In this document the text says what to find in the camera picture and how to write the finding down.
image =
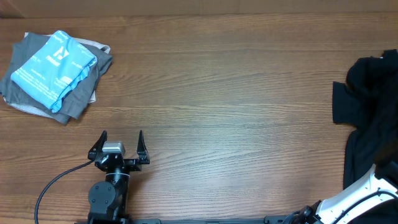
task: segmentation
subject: black cloth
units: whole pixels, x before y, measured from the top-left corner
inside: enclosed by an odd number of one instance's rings
[[[397,50],[385,51],[383,58],[360,58],[346,82],[333,84],[333,121],[356,126],[346,145],[344,189],[371,168],[382,147],[398,138]],[[397,202],[381,204],[352,223],[397,224]]]

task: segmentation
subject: gray fabric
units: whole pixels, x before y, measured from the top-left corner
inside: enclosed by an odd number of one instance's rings
[[[97,57],[98,62],[91,68],[88,76],[63,99],[61,110],[58,113],[53,113],[25,93],[16,83],[11,81],[11,74],[41,49],[48,39],[49,37],[44,35],[29,33],[22,42],[13,45],[14,51],[12,53],[10,66],[4,78],[0,81],[0,93],[9,105],[33,106],[48,114],[53,119],[66,124],[70,117],[78,119],[83,110],[87,107],[91,94],[95,90],[101,76],[107,71],[113,58],[111,55],[104,53],[94,46],[83,44]]]

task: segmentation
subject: blue plastic package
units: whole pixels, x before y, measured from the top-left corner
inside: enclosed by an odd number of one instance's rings
[[[53,113],[62,99],[88,76],[97,58],[66,32],[56,31],[45,45],[11,75],[33,99]]]

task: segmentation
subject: black fabric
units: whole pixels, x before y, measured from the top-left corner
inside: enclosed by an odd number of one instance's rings
[[[344,189],[373,165],[374,156],[398,138],[398,53],[360,58],[348,71],[347,85],[333,84],[333,121],[356,126],[348,137]],[[381,204],[352,221],[354,224],[398,223],[397,202]]]

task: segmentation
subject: wooden table top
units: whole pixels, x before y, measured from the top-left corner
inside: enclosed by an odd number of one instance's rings
[[[64,126],[0,101],[0,223],[33,223],[42,189],[87,161],[108,131],[127,156],[144,131],[151,164],[132,173],[134,218],[261,218],[342,190],[351,126],[332,122],[333,81],[398,46],[397,13],[0,20],[0,74],[24,32],[111,46],[97,102]],[[53,184],[40,224],[84,220],[94,165]]]

